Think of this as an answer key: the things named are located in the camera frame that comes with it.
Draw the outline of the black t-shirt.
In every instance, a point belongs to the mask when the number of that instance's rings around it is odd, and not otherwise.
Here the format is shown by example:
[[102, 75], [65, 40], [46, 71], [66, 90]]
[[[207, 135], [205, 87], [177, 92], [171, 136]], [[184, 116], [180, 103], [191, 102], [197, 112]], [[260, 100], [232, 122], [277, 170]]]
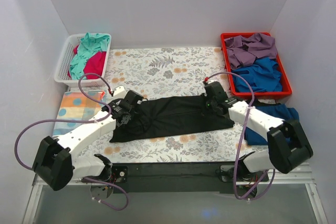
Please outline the black t-shirt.
[[234, 122], [211, 112], [202, 95], [142, 102], [131, 120], [113, 131], [111, 143], [225, 130]]

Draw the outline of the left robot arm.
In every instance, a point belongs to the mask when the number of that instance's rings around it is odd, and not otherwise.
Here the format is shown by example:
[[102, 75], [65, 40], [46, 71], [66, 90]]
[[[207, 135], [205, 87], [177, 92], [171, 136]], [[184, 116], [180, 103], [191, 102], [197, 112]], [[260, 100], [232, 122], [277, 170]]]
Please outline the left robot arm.
[[113, 101], [93, 116], [90, 123], [56, 139], [45, 137], [39, 145], [33, 171], [54, 191], [77, 178], [108, 182], [112, 176], [112, 162], [108, 158], [101, 154], [80, 158], [79, 154], [101, 136], [126, 125], [142, 100], [143, 96], [132, 90], [116, 91]]

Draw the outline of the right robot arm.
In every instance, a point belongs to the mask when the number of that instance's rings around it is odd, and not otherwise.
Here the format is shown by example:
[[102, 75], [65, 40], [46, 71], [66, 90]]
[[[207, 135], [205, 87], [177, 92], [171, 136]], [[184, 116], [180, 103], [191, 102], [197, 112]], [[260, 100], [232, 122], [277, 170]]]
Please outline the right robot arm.
[[238, 97], [228, 97], [217, 81], [204, 81], [203, 84], [207, 111], [245, 125], [267, 142], [267, 150], [241, 156], [237, 166], [224, 172], [227, 178], [236, 175], [248, 181], [258, 172], [270, 169], [287, 174], [313, 156], [313, 149], [298, 120], [277, 118], [249, 106]]

